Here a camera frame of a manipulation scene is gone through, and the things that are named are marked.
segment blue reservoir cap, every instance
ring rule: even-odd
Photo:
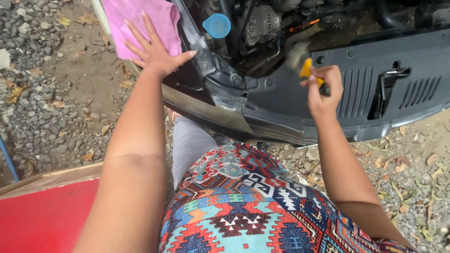
[[[203,21],[203,27],[211,37],[221,39],[230,32],[231,23],[224,14],[216,13]]]

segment woman's left hand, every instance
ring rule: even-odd
[[[140,59],[131,59],[136,65],[144,69],[152,69],[152,72],[156,73],[160,78],[165,78],[196,55],[196,51],[187,51],[177,56],[170,56],[166,46],[156,32],[152,20],[144,10],[142,10],[142,16],[150,42],[147,41],[133,22],[125,20],[131,33],[143,48],[141,49],[129,41],[123,40],[128,49],[140,57]]]

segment red board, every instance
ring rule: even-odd
[[[97,178],[0,200],[1,252],[71,252],[98,186]]]

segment blue pipe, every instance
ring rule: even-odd
[[[0,135],[0,148],[3,151],[4,157],[6,158],[6,162],[8,163],[8,167],[11,170],[11,173],[13,174],[14,181],[18,182],[19,177],[17,176],[16,169],[14,168],[13,161],[11,161],[11,158],[9,157],[8,151],[6,150],[5,143],[3,142],[3,138]]]

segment alternator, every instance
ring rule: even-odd
[[[248,5],[244,11],[244,19],[248,13]],[[253,46],[258,42],[270,41],[277,37],[281,31],[281,15],[276,13],[269,5],[260,5],[253,8],[245,32],[245,43]]]

